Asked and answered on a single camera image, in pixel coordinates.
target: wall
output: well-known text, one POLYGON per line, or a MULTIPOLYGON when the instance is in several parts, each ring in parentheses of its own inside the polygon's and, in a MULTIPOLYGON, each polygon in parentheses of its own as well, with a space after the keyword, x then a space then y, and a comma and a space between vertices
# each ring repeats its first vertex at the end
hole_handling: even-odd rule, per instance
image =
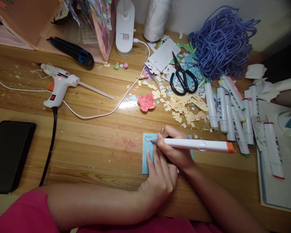
MULTIPOLYGON (((135 5, 135 21, 144 24, 149 0, 132 0, 135 5)), ((188 34, 199 30, 205 20, 220 6, 239 8, 238 15, 244 21, 261 19, 258 32, 250 43, 262 52, 291 33, 291 1, 289 0, 176 0, 168 30, 188 34)))

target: person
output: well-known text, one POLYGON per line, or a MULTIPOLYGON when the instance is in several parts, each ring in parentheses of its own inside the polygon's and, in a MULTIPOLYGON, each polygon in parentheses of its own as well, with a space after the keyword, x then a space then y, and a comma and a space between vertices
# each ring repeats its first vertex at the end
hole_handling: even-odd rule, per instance
POLYGON ((194 162, 187 149, 172 148, 163 138, 188 139, 171 126, 157 134, 149 177, 137 191, 86 183, 38 187, 19 197, 0 216, 0 232, 268 232, 233 196, 194 162), (187 177, 217 225, 153 216, 176 188, 177 167, 187 177))

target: light blue card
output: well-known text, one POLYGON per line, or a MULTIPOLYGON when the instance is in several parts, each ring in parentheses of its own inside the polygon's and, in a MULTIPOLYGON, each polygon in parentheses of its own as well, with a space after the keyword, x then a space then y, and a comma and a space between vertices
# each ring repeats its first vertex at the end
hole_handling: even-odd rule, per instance
POLYGON ((150 156, 153 162, 153 143, 151 140, 157 139, 157 134, 144 133, 143 134, 143 147, 142 147, 142 174, 149 174, 148 163, 146 162, 146 153, 150 152, 150 156))

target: white charging cable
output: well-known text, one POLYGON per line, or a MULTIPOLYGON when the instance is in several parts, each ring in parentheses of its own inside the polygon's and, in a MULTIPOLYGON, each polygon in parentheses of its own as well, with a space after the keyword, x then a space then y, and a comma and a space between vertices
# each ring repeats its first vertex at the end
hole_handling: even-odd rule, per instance
MULTIPOLYGON (((148 46, 146 43, 144 43, 143 41, 140 41, 140 40, 138 40, 138 39, 136 39, 136 38, 134 38, 134 42, 141 42, 141 43, 145 44, 145 45, 147 46, 148 50, 149 50, 149 56, 148 56, 148 57, 150 57, 150 48, 149 48, 149 46, 148 46)), ((140 76, 143 74, 143 71, 144 71, 144 70, 145 70, 145 67, 143 67, 140 76)), ((77 117, 79 117, 79 118, 81 118, 81 119, 93 119, 93 118, 97 118, 97 117, 107 116, 107 115, 110 115, 110 114, 114 113, 115 110, 118 109, 118 107, 121 105, 121 103, 122 103, 123 100, 125 99, 127 93, 131 90, 131 88, 132 88, 132 87, 133 87, 137 82, 138 82, 138 79, 137 79, 137 80, 133 83, 133 85, 132 85, 128 90, 127 90, 127 92, 125 93, 123 99, 119 102, 119 104, 116 106, 116 108, 115 108, 112 112, 109 112, 109 113, 106 113, 106 114, 97 115, 97 116, 91 116, 91 117, 90 117, 90 116, 87 116, 87 117, 85 117, 85 116, 80 116, 80 115, 77 114, 75 111, 73 111, 72 108, 71 108, 71 107, 70 107, 70 106, 69 106, 69 105, 68 105, 64 100, 63 100, 63 103, 67 106, 67 108, 70 109, 70 111, 72 111, 72 113, 74 113, 77 117)), ((15 88, 11 88, 11 87, 8 87, 8 86, 4 85, 1 81, 0 81, 0 84, 1 84, 2 86, 4 86, 5 88, 10 89, 10 90, 13 90, 13 91, 48 92, 48 93, 52 93, 52 92, 47 91, 47 90, 25 90, 25 89, 15 89, 15 88)))

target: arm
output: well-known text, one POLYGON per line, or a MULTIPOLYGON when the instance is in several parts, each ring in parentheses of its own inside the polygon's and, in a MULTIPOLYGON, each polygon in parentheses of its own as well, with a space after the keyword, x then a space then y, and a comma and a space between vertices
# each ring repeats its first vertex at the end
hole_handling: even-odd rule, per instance
POLYGON ((158 134, 158 147, 185 173, 214 219, 225 232, 268 232, 231 194, 216 184, 193 161, 189 150, 172 148, 163 138, 187 139, 185 133, 171 126, 162 128, 158 134))
POLYGON ((49 211, 60 231, 93 224, 136 224, 151 217, 175 190, 176 166, 167 164, 156 145, 153 157, 154 164, 147 154, 149 178, 137 191, 85 183, 53 184, 36 190, 47 193, 49 211))

